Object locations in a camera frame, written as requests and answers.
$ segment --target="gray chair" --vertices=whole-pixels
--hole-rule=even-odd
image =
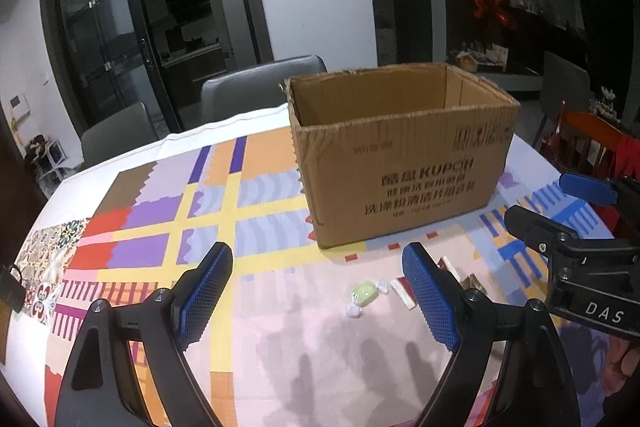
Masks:
[[[287,102],[280,84],[290,76],[326,71],[316,55],[287,58],[223,74],[202,85],[202,123],[217,122],[236,114],[278,107]]]
[[[531,146],[536,148],[547,120],[556,121],[562,108],[562,100],[571,111],[590,110],[591,89],[589,73],[572,62],[551,52],[545,52],[545,76],[540,90],[542,121]]]
[[[143,145],[158,141],[145,104],[136,102],[82,134],[84,167],[89,168]]]

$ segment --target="tablecloth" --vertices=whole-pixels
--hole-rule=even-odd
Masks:
[[[161,143],[81,174],[101,178],[100,188],[106,178],[110,187],[52,286],[54,311],[44,321],[46,414],[42,418],[40,411],[37,418],[42,425],[52,425],[66,359],[90,302],[104,297],[114,305],[133,303],[156,287],[170,287],[216,240],[231,245],[234,273],[202,340],[186,356],[224,425],[389,427],[411,424],[449,354],[433,340],[420,312],[393,294],[380,296],[361,318],[347,318],[355,285],[401,275],[401,249],[418,240],[435,260],[447,256],[463,277],[475,273],[494,301],[544,298],[544,259],[504,229],[504,211],[515,203],[568,224],[582,237],[609,237],[587,204],[562,194],[558,173],[514,137],[506,171],[485,209],[319,250],[284,114],[279,108],[227,123],[217,129],[227,136],[209,134],[209,143],[184,150],[207,133],[200,130],[180,146]],[[271,130],[255,134],[264,128]],[[130,166],[126,162],[138,166],[109,180]],[[63,184],[54,197],[71,203],[67,198],[83,185]],[[94,203],[80,205],[84,210]],[[72,210],[63,216],[87,217]],[[606,338],[558,325],[577,377],[583,425],[593,425],[602,414],[597,380]],[[132,355],[152,418],[167,425],[143,346],[132,343]],[[497,347],[470,425],[486,405],[499,363]]]

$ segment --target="screw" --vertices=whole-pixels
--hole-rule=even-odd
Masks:
[[[108,304],[109,304],[109,301],[107,299],[98,299],[93,304],[91,304],[91,311],[99,313],[103,309],[105,309],[108,306]]]
[[[563,281],[566,281],[567,279],[569,279],[569,277],[571,277],[571,270],[566,266],[562,267],[558,270],[558,277]]]
[[[537,312],[543,312],[545,310],[545,303],[540,299],[530,299],[527,304]]]
[[[482,297],[482,292],[478,288],[469,288],[465,291],[465,296],[471,302],[478,302]]]
[[[162,302],[168,298],[169,288],[158,288],[156,291],[154,291],[153,296],[154,296],[154,301]]]

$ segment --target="open cardboard box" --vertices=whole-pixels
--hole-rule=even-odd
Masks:
[[[485,206],[520,105],[446,64],[298,76],[285,90],[320,247]]]

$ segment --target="blue gripper pad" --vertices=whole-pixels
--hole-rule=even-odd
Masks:
[[[431,258],[429,261],[434,269],[439,270]],[[456,330],[454,310],[412,245],[407,245],[402,250],[402,272],[414,292],[433,338],[450,351],[458,349],[460,336]]]
[[[171,318],[180,349],[200,340],[233,269],[233,254],[225,243],[216,243],[197,268],[175,283]]]
[[[600,206],[618,203],[618,193],[609,182],[565,172],[559,179],[562,192]]]

